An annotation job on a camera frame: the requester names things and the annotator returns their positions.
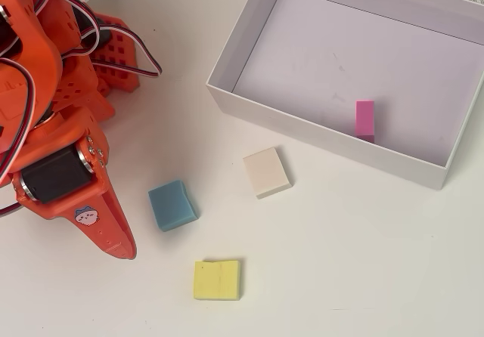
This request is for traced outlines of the orange moving gripper finger with sticker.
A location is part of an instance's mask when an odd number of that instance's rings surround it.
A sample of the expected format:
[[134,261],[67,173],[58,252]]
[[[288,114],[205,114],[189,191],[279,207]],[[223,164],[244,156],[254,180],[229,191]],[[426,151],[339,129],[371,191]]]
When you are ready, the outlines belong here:
[[107,173],[109,146],[103,134],[87,137],[95,153],[93,165],[101,177],[101,199],[98,204],[21,204],[46,220],[65,218],[78,227],[99,249],[120,259],[133,259],[136,245],[129,223],[119,204]]

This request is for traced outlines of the orange gripper body black servo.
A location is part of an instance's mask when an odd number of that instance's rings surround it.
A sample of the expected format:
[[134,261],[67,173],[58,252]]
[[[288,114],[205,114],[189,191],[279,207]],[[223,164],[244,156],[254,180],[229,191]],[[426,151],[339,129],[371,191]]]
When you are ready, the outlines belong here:
[[34,126],[12,168],[19,204],[98,204],[101,177],[87,140],[97,123],[85,107],[68,107]]

